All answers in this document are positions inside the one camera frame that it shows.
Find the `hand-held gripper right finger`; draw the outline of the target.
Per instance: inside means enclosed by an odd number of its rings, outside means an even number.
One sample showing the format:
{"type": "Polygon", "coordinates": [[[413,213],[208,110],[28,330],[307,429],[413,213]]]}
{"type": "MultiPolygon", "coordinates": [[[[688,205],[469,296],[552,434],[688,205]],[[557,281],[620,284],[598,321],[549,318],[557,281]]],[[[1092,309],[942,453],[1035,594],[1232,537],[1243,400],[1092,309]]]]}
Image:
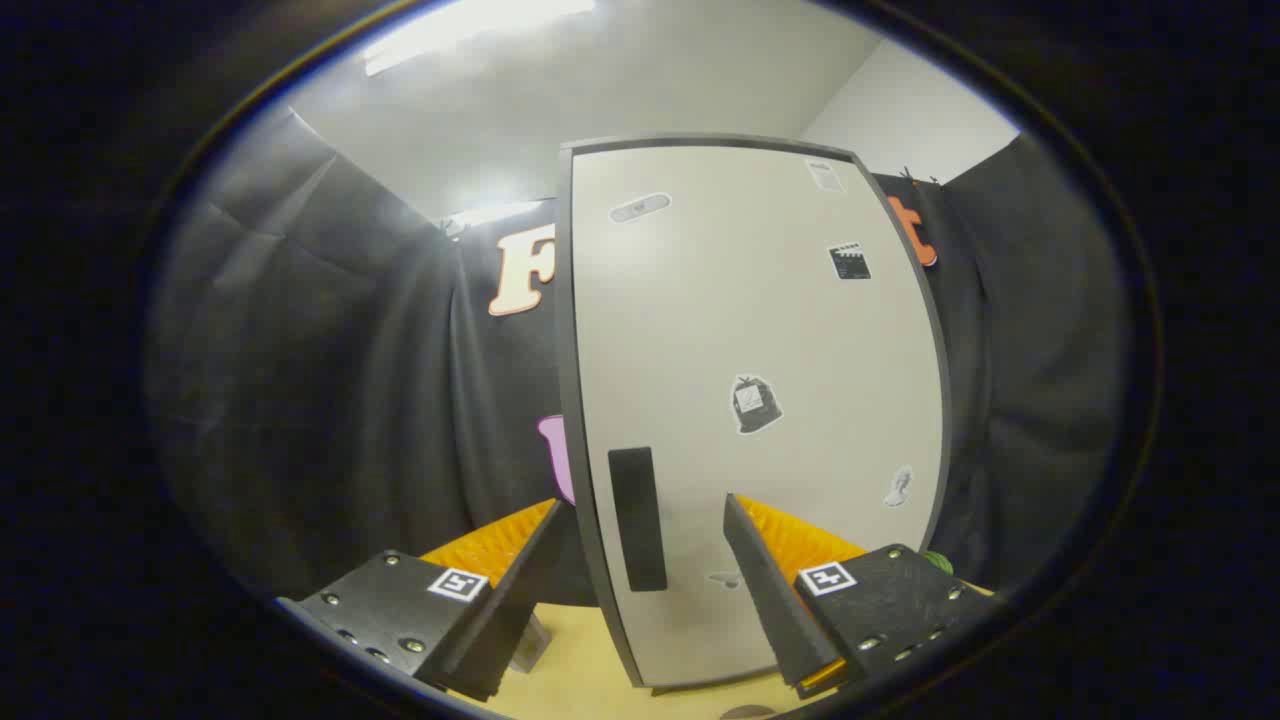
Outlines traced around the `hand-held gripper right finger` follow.
{"type": "Polygon", "coordinates": [[[780,674],[804,700],[904,673],[1000,606],[928,553],[863,550],[745,495],[727,495],[723,534],[780,674]]]}

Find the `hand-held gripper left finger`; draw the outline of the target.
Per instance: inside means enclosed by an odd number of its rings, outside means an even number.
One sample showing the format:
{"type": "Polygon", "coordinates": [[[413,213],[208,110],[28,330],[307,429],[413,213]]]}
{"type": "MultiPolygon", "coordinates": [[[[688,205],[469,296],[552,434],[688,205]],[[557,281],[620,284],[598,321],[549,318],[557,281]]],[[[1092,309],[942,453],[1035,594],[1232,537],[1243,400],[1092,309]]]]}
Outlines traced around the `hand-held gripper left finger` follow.
{"type": "Polygon", "coordinates": [[[500,688],[566,538],[549,498],[428,553],[383,550],[278,606],[378,671],[484,702],[500,688]]]}

